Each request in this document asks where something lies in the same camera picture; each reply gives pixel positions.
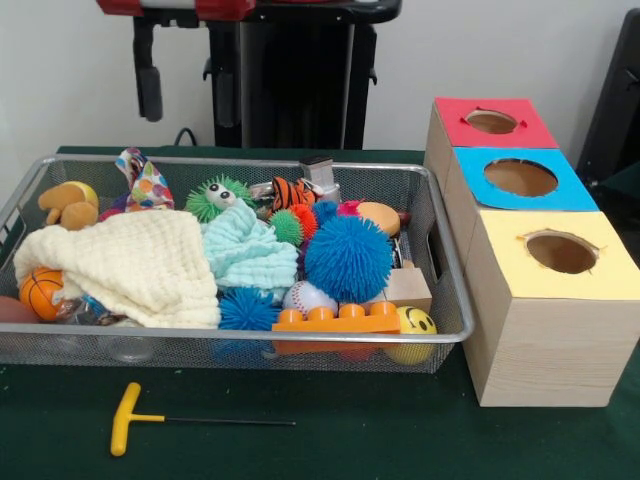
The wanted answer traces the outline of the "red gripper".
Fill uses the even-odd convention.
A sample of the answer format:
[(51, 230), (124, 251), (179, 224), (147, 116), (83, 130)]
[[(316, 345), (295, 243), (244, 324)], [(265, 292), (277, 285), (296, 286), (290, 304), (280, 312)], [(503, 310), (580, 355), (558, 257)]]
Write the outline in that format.
[[(143, 16), (145, 9), (179, 10), (194, 12), (200, 20), (243, 20), (256, 6), (255, 0), (98, 0), (97, 3), (109, 15)], [(158, 122), (163, 116), (163, 104), (160, 74), (152, 56), (154, 24), (147, 19), (134, 19), (133, 29), (139, 115), (149, 122)], [(237, 47), (236, 27), (213, 29), (215, 119), (217, 125), (225, 128), (239, 124)]]

